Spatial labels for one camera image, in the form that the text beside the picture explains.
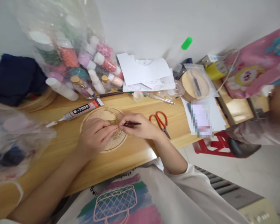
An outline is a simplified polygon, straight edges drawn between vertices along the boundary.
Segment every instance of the t-shirt graphic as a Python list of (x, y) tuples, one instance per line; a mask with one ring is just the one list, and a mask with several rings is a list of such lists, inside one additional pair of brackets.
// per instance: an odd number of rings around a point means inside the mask
[(111, 183), (102, 194), (84, 206), (77, 219), (80, 224), (162, 223), (161, 215), (139, 174)]

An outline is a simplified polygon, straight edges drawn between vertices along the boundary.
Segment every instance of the wooden table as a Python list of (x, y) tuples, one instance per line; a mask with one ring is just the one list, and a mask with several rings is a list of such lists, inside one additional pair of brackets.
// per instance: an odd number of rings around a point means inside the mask
[[(143, 113), (147, 118), (158, 110), (163, 111), (168, 117), (167, 131), (172, 139), (171, 142), (176, 148), (184, 147), (201, 139), (190, 134), (181, 99), (178, 99), (175, 105), (149, 97), (135, 102), (131, 94), (124, 93), (102, 98), (102, 101), (105, 106), (118, 108), (125, 114), (139, 112)], [(82, 99), (81, 96), (75, 102), (58, 96), (52, 104), (40, 111), (31, 113), (31, 115), (40, 121), (50, 123), (58, 121), (65, 113), (87, 102), (89, 100)], [(57, 131), (57, 138), (52, 140), (50, 146), (36, 164), (18, 179), (23, 188), (24, 197), (48, 177), (62, 163), (67, 154), (75, 148), (79, 137), (79, 128), (85, 116), (86, 114), (54, 126)], [(100, 154), (95, 160), (89, 162), (77, 175), (67, 190), (66, 196), (149, 162), (157, 158), (157, 156), (151, 141), (128, 136), (120, 148), (109, 153)], [(19, 192), (15, 185), (6, 184), (0, 186), (0, 218), (6, 217), (16, 207), (18, 200)]]
[[(215, 86), (219, 88), (222, 84), (221, 80), (214, 82)], [(225, 86), (219, 91), (219, 101), (223, 107), (229, 125), (239, 124), (243, 121), (249, 120), (254, 117), (253, 112), (246, 99), (233, 99), (229, 96)], [(269, 100), (268, 97), (264, 96), (253, 96), (253, 104), (257, 108), (261, 108), (263, 112), (269, 111)]]

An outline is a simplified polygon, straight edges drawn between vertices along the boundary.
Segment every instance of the sleeve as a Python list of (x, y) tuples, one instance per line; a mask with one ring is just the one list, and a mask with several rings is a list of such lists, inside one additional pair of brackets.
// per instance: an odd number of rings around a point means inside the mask
[(1, 219), (0, 224), (20, 224), (20, 223), (8, 219)]
[(192, 199), (215, 223), (249, 223), (235, 208), (228, 204), (211, 186), (206, 175), (188, 163), (185, 173), (164, 173)]

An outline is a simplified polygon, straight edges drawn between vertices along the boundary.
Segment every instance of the red scissors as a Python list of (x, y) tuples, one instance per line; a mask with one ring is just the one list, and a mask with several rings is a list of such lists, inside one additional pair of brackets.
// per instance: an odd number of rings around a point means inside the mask
[[(165, 124), (163, 123), (163, 121), (162, 121), (161, 118), (159, 117), (158, 113), (163, 114), (163, 116), (164, 116), (164, 118), (165, 118)], [(152, 114), (152, 115), (149, 116), (149, 121), (150, 121), (150, 122), (152, 121), (152, 117), (155, 117), (155, 118), (156, 118), (156, 121), (158, 122), (158, 125), (159, 125), (160, 129), (161, 129), (163, 132), (165, 132), (165, 134), (167, 135), (167, 137), (168, 137), (169, 139), (171, 139), (170, 136), (169, 136), (169, 134), (168, 134), (168, 132), (167, 132), (167, 130), (166, 130), (166, 126), (168, 125), (168, 119), (167, 119), (166, 114), (165, 114), (164, 112), (162, 112), (162, 111), (157, 111), (156, 114)]]

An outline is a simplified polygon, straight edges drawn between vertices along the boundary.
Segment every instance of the pink gift bag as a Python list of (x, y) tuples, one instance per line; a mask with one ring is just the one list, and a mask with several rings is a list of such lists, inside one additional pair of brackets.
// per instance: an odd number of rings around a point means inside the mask
[[(265, 85), (280, 78), (280, 55), (274, 52), (265, 54), (274, 40), (280, 37), (280, 29), (243, 47), (225, 82), (225, 87), (232, 98), (249, 98), (262, 90)], [(230, 69), (238, 52), (224, 60)]]

